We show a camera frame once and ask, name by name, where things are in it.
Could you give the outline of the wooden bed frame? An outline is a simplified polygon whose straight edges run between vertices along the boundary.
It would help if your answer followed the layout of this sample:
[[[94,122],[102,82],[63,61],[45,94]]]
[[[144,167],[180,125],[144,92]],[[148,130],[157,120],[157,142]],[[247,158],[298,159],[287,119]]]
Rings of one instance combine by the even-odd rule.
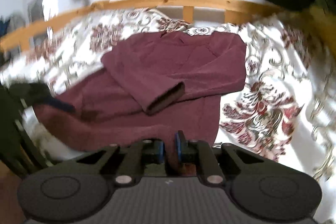
[[[72,19],[84,16],[98,10],[156,8],[161,6],[183,7],[182,19],[188,23],[194,21],[196,7],[206,9],[220,9],[224,11],[225,23],[242,24],[251,21],[256,16],[266,17],[283,12],[284,9],[270,3],[259,4],[243,0],[102,0],[89,6],[66,11],[48,21],[38,20],[26,27],[1,38],[1,51],[7,52],[19,48],[22,52],[30,49],[30,38],[45,32],[48,28],[58,31]]]

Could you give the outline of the maroon long-sleeve shirt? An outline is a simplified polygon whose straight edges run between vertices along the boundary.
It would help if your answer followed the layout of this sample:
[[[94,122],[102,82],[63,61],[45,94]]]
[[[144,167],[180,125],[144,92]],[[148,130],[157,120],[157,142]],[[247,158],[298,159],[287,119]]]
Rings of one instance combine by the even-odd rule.
[[[223,95],[245,85],[246,45],[237,34],[155,32],[132,35],[102,58],[102,68],[60,94],[75,109],[48,105],[34,112],[68,147],[91,151],[111,143],[174,136],[212,143]]]

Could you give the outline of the floral white bedspread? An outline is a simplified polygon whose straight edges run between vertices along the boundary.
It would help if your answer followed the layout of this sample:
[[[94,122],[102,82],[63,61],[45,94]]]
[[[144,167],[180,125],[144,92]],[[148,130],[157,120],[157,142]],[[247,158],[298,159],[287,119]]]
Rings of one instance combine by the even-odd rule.
[[[43,81],[59,94],[102,67],[101,57],[140,32],[189,38],[238,34],[247,46],[242,91],[222,96],[214,145],[231,142],[312,175],[322,186],[315,219],[335,223],[335,59],[310,32],[278,16],[190,27],[155,9],[93,12],[1,69],[1,83]]]

